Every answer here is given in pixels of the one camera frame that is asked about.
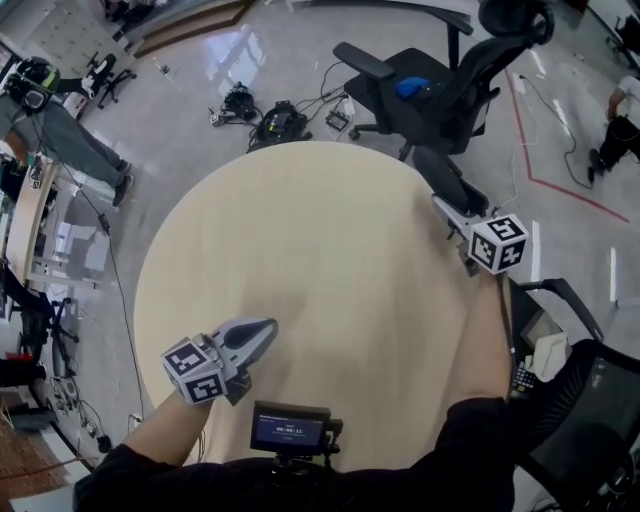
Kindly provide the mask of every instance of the red tape line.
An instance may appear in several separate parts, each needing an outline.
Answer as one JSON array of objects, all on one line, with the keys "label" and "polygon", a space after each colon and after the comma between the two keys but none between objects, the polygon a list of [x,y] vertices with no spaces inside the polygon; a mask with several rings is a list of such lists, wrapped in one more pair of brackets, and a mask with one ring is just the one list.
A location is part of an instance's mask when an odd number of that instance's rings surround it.
[{"label": "red tape line", "polygon": [[524,144],[526,143],[526,139],[524,138],[524,130],[522,129],[522,120],[520,118],[520,109],[518,108],[518,102],[516,101],[516,94],[515,91],[513,89],[513,83],[511,82],[511,77],[509,76],[509,73],[507,72],[507,70],[504,70],[504,73],[507,77],[507,83],[509,84],[509,91],[511,91],[511,99],[513,100],[513,110],[516,113],[516,121],[518,123],[518,131],[520,132],[520,141],[522,142],[522,150],[524,151],[524,161],[525,164],[527,166],[527,178],[529,179],[529,181],[532,181],[534,183],[537,183],[538,185],[542,185],[543,187],[548,187],[550,189],[556,190],[562,194],[566,194],[568,196],[571,196],[575,199],[577,199],[578,201],[582,201],[583,203],[587,203],[590,204],[591,206],[594,206],[596,208],[598,208],[598,210],[601,210],[605,213],[608,213],[609,215],[611,215],[612,217],[615,217],[616,219],[619,219],[623,222],[629,223],[629,219],[627,219],[626,217],[620,215],[617,212],[614,212],[613,210],[610,210],[609,208],[607,208],[604,205],[601,205],[600,203],[597,203],[596,201],[594,201],[593,199],[589,199],[588,197],[584,197],[581,196],[580,194],[576,194],[575,192],[571,191],[571,190],[567,190],[566,188],[562,188],[558,185],[554,185],[553,183],[549,183],[548,181],[545,180],[541,180],[539,178],[535,178],[533,176],[533,173],[531,172],[531,160],[529,159],[529,148],[528,146],[525,146]]}]

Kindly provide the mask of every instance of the white shirt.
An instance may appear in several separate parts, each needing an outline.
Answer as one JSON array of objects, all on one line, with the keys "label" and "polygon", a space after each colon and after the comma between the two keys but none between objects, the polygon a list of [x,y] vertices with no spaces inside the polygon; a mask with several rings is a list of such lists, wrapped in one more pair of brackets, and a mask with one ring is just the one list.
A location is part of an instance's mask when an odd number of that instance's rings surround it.
[{"label": "white shirt", "polygon": [[618,89],[622,89],[627,97],[629,121],[640,128],[640,80],[632,76],[625,76]]}]

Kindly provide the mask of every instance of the white tile floor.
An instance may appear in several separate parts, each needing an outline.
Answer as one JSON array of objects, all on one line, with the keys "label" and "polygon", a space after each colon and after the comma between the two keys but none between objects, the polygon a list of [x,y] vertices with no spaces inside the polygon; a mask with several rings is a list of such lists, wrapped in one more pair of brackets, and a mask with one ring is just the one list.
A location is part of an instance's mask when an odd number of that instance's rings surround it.
[{"label": "white tile floor", "polygon": [[[563,160],[572,147],[565,128],[529,83],[524,94],[512,93],[507,80],[511,73],[527,76],[545,101],[563,112],[577,139],[568,160],[576,178],[586,183],[587,152],[603,138],[607,98],[628,71],[613,60],[604,44],[606,32],[593,15],[580,19],[562,4],[556,7],[554,39],[526,52],[508,73],[496,77],[494,86],[502,92],[491,105],[487,133],[472,140],[455,160],[494,204],[510,200],[504,211],[517,213],[528,226],[538,223],[540,277],[565,277],[605,329],[608,343],[640,357],[637,315],[634,310],[615,311],[609,296],[612,247],[619,296],[640,296],[640,272],[633,267],[640,256],[640,167],[627,157],[604,180],[597,179],[593,190],[582,188],[572,181]],[[378,37],[379,31],[393,37]],[[130,322],[140,268],[163,220],[198,181],[246,151],[249,128],[213,128],[208,107],[216,110],[238,80],[251,88],[263,111],[277,100],[318,96],[323,73],[335,61],[331,51],[343,39],[381,58],[415,46],[447,61],[446,27],[428,15],[366,5],[312,5],[291,14],[284,3],[274,2],[257,5],[237,27],[138,61],[138,79],[123,88],[120,102],[86,116],[85,126],[136,166],[132,198],[118,212],[109,210],[108,198],[92,195],[110,215]],[[462,50],[474,42],[463,38]],[[163,76],[157,63],[169,66],[170,74]],[[350,76],[346,66],[337,66],[327,87]],[[527,146],[522,145],[515,108]],[[310,130],[314,139],[330,140],[335,135],[323,117],[314,119]],[[356,121],[371,120],[362,107],[357,110]],[[357,144],[396,156],[402,141],[364,134]],[[516,189],[517,197],[511,200]],[[139,413],[140,403],[108,240],[78,195],[61,201],[56,232],[55,255],[69,260],[69,274],[102,280],[97,291],[53,287],[52,293],[68,292],[79,300],[82,309],[68,317],[82,339],[75,353],[78,383],[117,443],[127,433],[128,414]],[[531,279],[537,268],[534,259],[527,254],[516,279]],[[540,299],[572,339],[581,339],[583,330],[567,308],[551,298]],[[10,336],[15,333],[0,332],[2,338]],[[62,426],[75,439],[77,417],[63,420]],[[82,438],[86,452],[95,453],[95,443],[84,434]],[[516,510],[530,508],[539,487],[522,472],[516,482]]]}]

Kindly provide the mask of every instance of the chair armrest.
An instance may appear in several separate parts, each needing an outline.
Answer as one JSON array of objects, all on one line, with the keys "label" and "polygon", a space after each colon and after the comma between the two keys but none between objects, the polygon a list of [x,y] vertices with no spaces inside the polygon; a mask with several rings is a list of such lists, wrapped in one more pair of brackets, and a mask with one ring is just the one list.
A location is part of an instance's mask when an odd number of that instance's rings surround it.
[{"label": "chair armrest", "polygon": [[463,14],[429,6],[423,7],[422,10],[424,10],[424,12],[426,13],[431,14],[431,16],[435,16],[441,21],[444,21],[447,25],[455,27],[465,36],[470,36],[471,34],[473,34],[473,27],[464,20]]},{"label": "chair armrest", "polygon": [[587,328],[587,331],[589,331],[589,334],[593,336],[594,340],[598,342],[604,341],[604,333],[602,332],[602,329],[600,329],[598,322],[593,318],[591,311],[587,309],[587,306],[584,305],[584,302],[582,302],[580,297],[578,297],[578,294],[573,291],[573,288],[571,288],[571,285],[566,281],[566,279],[545,279],[544,281],[525,283],[518,286],[524,291],[547,290],[555,293],[558,297],[569,304],[569,307]]},{"label": "chair armrest", "polygon": [[395,74],[387,63],[349,43],[340,43],[333,49],[333,54],[347,66],[372,80],[384,80]]}]

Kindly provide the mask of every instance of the black sleeve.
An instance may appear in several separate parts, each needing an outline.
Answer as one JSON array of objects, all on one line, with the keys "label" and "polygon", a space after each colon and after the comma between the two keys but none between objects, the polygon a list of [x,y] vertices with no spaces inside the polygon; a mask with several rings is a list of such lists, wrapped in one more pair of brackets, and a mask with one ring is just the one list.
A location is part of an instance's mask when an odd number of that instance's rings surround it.
[{"label": "black sleeve", "polygon": [[224,506],[237,484],[219,464],[176,468],[120,445],[75,485],[74,511],[210,510]]},{"label": "black sleeve", "polygon": [[414,468],[428,471],[456,510],[509,512],[515,464],[502,399],[473,398],[447,411],[436,447]]}]

